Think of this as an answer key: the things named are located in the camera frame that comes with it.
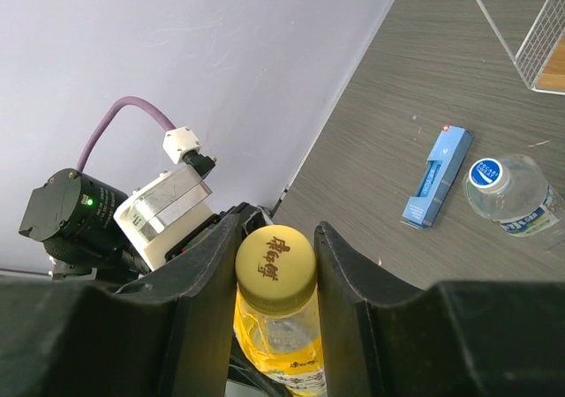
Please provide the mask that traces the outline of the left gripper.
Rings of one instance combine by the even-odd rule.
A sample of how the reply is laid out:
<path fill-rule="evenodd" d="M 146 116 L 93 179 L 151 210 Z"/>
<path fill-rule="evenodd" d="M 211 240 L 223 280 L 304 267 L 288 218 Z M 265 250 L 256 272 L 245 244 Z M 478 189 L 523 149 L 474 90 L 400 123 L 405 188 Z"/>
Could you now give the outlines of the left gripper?
<path fill-rule="evenodd" d="M 274 224 L 268 210 L 241 203 L 227 211 L 213 213 L 194 232 L 169 251 L 166 273 L 202 273 L 225 258 L 233 261 L 239 245 L 252 232 Z"/>

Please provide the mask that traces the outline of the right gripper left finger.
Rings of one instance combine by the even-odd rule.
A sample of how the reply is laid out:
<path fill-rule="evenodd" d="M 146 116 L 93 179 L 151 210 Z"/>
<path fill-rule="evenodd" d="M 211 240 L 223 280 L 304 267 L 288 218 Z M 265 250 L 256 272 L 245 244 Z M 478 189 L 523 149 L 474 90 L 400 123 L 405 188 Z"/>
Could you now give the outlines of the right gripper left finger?
<path fill-rule="evenodd" d="M 2 280 L 2 395 L 223 395 L 234 260 L 202 273 L 160 267 L 114 293 L 86 281 Z"/>

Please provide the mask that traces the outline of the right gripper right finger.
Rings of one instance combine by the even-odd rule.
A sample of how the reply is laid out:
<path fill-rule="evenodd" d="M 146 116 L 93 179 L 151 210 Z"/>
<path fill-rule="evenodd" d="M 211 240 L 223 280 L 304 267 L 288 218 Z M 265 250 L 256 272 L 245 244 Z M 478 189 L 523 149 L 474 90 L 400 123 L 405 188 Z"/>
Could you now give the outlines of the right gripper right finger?
<path fill-rule="evenodd" d="M 564 286 L 441 281 L 420 289 L 314 232 L 331 396 L 561 396 Z"/>

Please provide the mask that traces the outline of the yellow bottle cap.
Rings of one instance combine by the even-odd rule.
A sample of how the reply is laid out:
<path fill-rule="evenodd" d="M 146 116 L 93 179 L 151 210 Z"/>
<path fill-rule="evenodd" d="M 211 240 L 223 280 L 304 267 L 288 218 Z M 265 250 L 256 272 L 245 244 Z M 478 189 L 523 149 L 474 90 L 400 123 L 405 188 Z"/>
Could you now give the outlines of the yellow bottle cap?
<path fill-rule="evenodd" d="M 275 317 L 298 311 L 311 299 L 317 284 L 310 241 L 284 225 L 268 225 L 245 238 L 237 250 L 235 271 L 245 302 Z"/>

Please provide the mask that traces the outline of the yellow juice bottle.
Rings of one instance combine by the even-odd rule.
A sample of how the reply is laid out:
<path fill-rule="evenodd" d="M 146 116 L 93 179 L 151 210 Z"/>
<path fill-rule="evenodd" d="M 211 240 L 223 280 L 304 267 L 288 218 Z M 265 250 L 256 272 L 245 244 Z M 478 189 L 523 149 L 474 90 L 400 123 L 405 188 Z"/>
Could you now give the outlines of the yellow juice bottle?
<path fill-rule="evenodd" d="M 318 289 L 294 311 L 266 314 L 237 292 L 233 329 L 246 359 L 294 396 L 327 394 Z"/>

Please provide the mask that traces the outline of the small blue-label water bottle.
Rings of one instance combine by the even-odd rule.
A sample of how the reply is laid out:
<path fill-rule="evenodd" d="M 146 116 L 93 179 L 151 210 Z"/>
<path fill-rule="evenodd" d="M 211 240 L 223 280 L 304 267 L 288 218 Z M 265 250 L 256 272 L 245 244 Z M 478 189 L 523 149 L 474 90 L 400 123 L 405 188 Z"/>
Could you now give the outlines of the small blue-label water bottle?
<path fill-rule="evenodd" d="M 471 208 L 513 237 L 545 248 L 564 240 L 564 198 L 523 154 L 475 161 L 463 177 Z"/>

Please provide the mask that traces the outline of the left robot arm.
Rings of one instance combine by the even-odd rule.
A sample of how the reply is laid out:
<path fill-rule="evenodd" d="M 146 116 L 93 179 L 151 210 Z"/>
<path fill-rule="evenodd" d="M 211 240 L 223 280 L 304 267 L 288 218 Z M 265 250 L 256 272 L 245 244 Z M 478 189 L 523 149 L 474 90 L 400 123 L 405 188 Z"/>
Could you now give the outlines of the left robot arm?
<path fill-rule="evenodd" d="M 19 233 L 42 243 L 54 277 L 92 269 L 147 274 L 196 245 L 226 214 L 240 214 L 245 233 L 271 223 L 248 203 L 214 213 L 210 193 L 191 167 L 164 172 L 132 195 L 63 169 L 33 190 Z"/>

